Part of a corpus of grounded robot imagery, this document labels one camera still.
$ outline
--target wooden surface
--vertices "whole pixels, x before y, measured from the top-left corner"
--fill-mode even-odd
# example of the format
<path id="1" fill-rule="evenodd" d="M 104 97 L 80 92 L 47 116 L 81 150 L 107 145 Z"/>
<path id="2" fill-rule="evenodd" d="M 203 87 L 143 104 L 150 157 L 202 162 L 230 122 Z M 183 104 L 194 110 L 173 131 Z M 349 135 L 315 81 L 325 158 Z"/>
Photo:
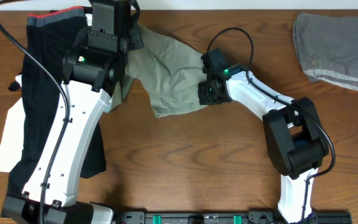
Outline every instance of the wooden surface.
<path id="1" fill-rule="evenodd" d="M 345 16 L 358 11 L 314 11 Z M 23 44 L 28 12 L 0 12 L 1 22 Z M 324 82 L 310 84 L 291 39 L 299 11 L 143 11 L 141 23 L 200 52 L 220 30 L 238 26 L 255 42 L 252 70 L 268 86 L 294 98 L 311 98 L 337 154 L 334 170 L 317 178 L 312 205 L 349 210 L 358 223 L 358 92 Z M 220 46 L 247 63 L 248 40 L 222 35 Z M 20 98 L 7 90 L 23 54 L 0 33 L 0 140 L 7 110 Z M 101 118 L 108 170 L 80 180 L 79 200 L 150 211 L 274 208 L 280 176 L 267 155 L 260 120 L 239 103 L 209 106 L 180 116 L 155 118 L 149 96 L 134 82 L 126 102 Z M 324 159 L 325 169 L 330 157 Z M 8 174 L 0 173 L 0 211 Z M 10 223 L 0 218 L 0 223 Z"/>

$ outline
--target green strip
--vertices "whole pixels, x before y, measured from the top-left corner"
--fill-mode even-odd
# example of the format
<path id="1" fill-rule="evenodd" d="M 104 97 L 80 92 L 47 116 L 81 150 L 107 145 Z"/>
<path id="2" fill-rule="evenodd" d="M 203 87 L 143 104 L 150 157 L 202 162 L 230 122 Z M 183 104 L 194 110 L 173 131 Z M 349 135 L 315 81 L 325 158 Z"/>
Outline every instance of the green strip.
<path id="1" fill-rule="evenodd" d="M 234 215 L 233 216 L 234 224 L 241 224 L 241 216 L 240 215 Z"/>
<path id="2" fill-rule="evenodd" d="M 160 215 L 153 215 L 153 224 L 161 224 L 161 216 Z"/>

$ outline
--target wooden table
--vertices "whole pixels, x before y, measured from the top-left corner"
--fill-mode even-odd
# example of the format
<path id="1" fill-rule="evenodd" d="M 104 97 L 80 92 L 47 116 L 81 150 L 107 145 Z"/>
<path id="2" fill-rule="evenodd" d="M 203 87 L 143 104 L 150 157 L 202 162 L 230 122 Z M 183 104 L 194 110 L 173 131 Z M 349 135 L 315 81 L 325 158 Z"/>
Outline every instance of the wooden table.
<path id="1" fill-rule="evenodd" d="M 358 11 L 313 11 L 345 16 Z M 23 44 L 28 12 L 0 12 L 0 20 Z M 220 30 L 237 26 L 255 42 L 252 70 L 284 95 L 311 98 L 337 154 L 334 170 L 317 178 L 312 205 L 349 210 L 358 223 L 358 92 L 325 82 L 310 84 L 300 70 L 291 29 L 299 11 L 143 11 L 141 23 L 176 37 L 200 52 Z M 222 35 L 220 46 L 242 63 L 249 42 L 240 33 Z M 8 85 L 23 54 L 0 33 L 0 140 L 7 110 L 21 97 Z M 134 82 L 126 102 L 101 118 L 108 170 L 80 180 L 79 200 L 149 211 L 233 211 L 274 208 L 280 176 L 267 155 L 260 120 L 239 103 L 155 118 L 149 96 Z M 325 169 L 330 157 L 324 159 Z M 0 211 L 8 174 L 0 173 Z M 0 223 L 10 223 L 0 218 Z"/>

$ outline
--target white background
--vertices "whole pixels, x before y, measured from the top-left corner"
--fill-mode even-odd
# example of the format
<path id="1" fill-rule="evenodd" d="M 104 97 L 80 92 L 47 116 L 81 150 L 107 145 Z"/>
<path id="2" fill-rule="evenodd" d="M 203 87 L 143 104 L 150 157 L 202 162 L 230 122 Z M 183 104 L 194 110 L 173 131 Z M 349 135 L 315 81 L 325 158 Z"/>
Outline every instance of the white background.
<path id="1" fill-rule="evenodd" d="M 137 0 L 142 10 L 205 9 L 358 9 L 358 0 Z M 51 10 L 88 6 L 88 0 L 32 0 L 0 6 L 0 10 Z"/>

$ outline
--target red trim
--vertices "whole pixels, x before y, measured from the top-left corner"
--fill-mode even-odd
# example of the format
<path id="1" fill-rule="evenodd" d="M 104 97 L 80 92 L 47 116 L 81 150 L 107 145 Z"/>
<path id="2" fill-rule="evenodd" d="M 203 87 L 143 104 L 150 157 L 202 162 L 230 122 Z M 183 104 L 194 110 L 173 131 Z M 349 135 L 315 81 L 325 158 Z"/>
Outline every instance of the red trim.
<path id="1" fill-rule="evenodd" d="M 62 12 L 67 12 L 67 11 L 70 11 L 70 10 L 73 10 L 73 9 L 84 9 L 83 7 L 81 6 L 73 6 L 73 7 L 69 7 L 68 9 L 63 9 L 61 11 L 58 11 L 58 12 L 53 12 L 53 13 L 49 13 L 49 14 L 45 14 L 45 15 L 35 15 L 35 14 L 28 14 L 27 16 L 28 17 L 36 17 L 36 18 L 45 18 L 45 17 L 48 17 L 48 16 L 53 16 L 53 15 L 56 15 L 56 14 L 60 14 Z"/>

